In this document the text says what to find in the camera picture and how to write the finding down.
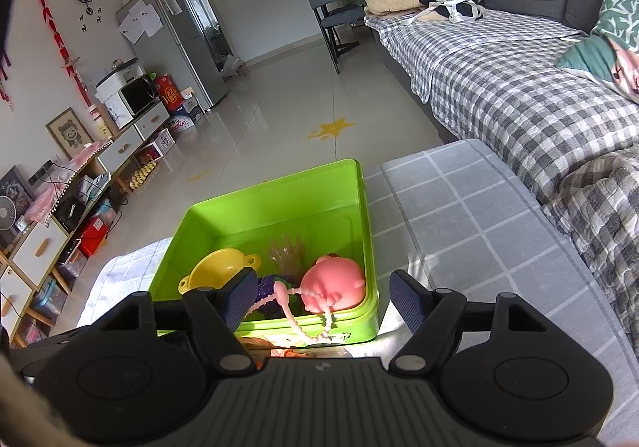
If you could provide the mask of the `yellow toy pot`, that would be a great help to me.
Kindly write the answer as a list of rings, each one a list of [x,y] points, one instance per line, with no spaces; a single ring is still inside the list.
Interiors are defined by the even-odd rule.
[[[218,249],[201,259],[191,274],[179,282],[178,292],[184,294],[198,288],[220,289],[245,267],[259,271],[262,267],[260,256],[245,254],[235,248]]]

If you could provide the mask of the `purple toy grapes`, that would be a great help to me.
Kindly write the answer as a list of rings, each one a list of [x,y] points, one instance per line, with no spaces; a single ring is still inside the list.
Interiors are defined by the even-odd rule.
[[[277,319],[284,318],[285,313],[275,297],[274,285],[280,282],[286,289],[294,288],[287,276],[276,275],[258,278],[257,295],[254,305],[249,309],[250,314],[257,313],[257,319]]]

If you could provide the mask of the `amber rubber hand toy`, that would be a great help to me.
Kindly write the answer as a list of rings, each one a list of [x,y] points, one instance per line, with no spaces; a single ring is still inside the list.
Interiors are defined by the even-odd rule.
[[[282,239],[272,239],[268,247],[269,257],[278,268],[280,276],[290,278],[292,284],[299,285],[306,272],[303,260],[306,246],[299,235],[295,239],[283,234]]]

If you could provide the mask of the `pink toy pig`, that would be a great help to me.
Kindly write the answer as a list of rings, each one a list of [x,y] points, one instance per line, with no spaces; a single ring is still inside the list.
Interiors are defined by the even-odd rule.
[[[351,310],[364,301],[366,279],[364,271],[354,260],[342,256],[320,256],[303,275],[298,287],[286,289],[277,282],[274,290],[288,325],[304,344],[327,343],[333,328],[333,314]],[[289,305],[292,296],[301,299],[307,312],[324,316],[324,327],[320,334],[310,336],[299,325]]]

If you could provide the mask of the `grey checked table cloth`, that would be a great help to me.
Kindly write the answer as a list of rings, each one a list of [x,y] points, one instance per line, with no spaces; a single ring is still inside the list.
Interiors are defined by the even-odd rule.
[[[328,167],[337,171],[337,163]],[[341,181],[320,181],[321,167],[288,175],[211,198],[216,207],[241,199],[240,207],[275,207],[275,195],[302,195],[302,212],[282,222],[254,223],[263,237],[242,230],[229,234],[229,247],[256,252],[261,274],[275,273],[265,247],[283,233],[300,235],[306,262],[322,252],[339,252],[362,260],[363,246],[355,238],[355,217],[329,215],[337,201],[350,204],[353,189]],[[385,363],[408,339],[408,329],[389,302],[389,279],[396,268],[428,288],[450,288],[471,301],[494,302],[497,293],[514,292],[549,317],[610,372],[614,384],[612,410],[601,438],[607,445],[638,440],[638,360],[607,297],[585,267],[569,238],[543,214],[528,189],[500,159],[478,140],[457,141],[429,151],[391,160],[363,172],[375,259],[378,307],[370,318],[337,332],[331,343],[301,345],[292,328],[272,325],[269,337],[258,332],[249,340],[257,353],[302,356],[377,356]],[[311,207],[311,187],[321,187],[327,203]],[[171,238],[155,241],[124,256],[115,256],[97,275],[78,325],[90,325],[134,290],[159,282],[156,272]]]

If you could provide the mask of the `green plastic storage bin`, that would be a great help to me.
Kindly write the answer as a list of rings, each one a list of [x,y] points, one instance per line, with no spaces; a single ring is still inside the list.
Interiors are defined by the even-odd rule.
[[[149,291],[177,300],[206,256],[258,275],[237,337],[255,349],[367,342],[379,297],[361,165],[344,159],[199,203],[170,241]]]

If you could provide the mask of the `red gift box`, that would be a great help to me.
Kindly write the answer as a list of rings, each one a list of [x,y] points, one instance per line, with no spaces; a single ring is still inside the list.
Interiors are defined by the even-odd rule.
[[[169,113],[174,113],[183,104],[183,97],[173,80],[168,74],[155,78],[156,87]]]

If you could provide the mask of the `microwave oven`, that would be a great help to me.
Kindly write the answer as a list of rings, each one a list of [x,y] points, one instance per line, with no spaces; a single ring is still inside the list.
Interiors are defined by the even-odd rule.
[[[96,86],[96,97],[121,130],[158,100],[158,92],[151,76],[133,60],[105,76]]]

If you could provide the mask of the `framed cartoon picture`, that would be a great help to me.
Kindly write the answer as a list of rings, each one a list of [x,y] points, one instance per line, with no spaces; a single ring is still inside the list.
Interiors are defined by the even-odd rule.
[[[71,107],[49,121],[46,128],[68,158],[77,156],[87,145],[94,142]]]

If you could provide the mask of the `grey plaid sofa cover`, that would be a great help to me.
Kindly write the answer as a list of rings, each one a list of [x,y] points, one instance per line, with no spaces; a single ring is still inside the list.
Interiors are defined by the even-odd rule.
[[[638,108],[559,59],[580,41],[547,18],[365,20],[408,89],[456,139],[477,139],[569,235],[630,341],[638,337]]]

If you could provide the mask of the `silver refrigerator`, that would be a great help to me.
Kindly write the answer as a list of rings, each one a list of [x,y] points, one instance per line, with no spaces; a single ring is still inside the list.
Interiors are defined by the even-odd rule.
[[[205,34],[185,0],[129,0],[116,13],[118,30],[142,66],[191,88],[203,111],[228,93]]]

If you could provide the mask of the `black white garment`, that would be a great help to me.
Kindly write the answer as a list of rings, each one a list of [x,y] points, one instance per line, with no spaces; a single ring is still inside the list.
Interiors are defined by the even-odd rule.
[[[484,17],[483,0],[419,0],[424,14],[437,14],[453,23],[479,20]]]

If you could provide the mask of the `teal patterned cushion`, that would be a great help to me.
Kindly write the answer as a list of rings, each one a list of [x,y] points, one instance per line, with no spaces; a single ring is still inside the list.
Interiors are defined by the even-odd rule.
[[[638,0],[602,0],[590,35],[567,49],[556,66],[638,103]]]

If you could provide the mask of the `red hanging decoration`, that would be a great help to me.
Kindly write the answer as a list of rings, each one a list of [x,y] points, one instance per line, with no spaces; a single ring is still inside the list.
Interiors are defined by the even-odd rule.
[[[74,58],[70,51],[67,49],[65,44],[65,40],[58,30],[58,26],[55,23],[54,16],[49,8],[47,0],[38,0],[41,8],[41,16],[43,19],[43,23],[49,27],[49,30],[52,33],[53,41],[55,43],[56,50],[58,50],[58,54],[63,60],[62,70],[66,73],[66,75],[73,81],[76,85],[77,90],[80,93],[81,99],[83,103],[85,103],[86,107],[90,107],[93,102],[88,93],[88,87],[85,85],[85,82],[81,79],[76,63],[79,61],[78,58]]]

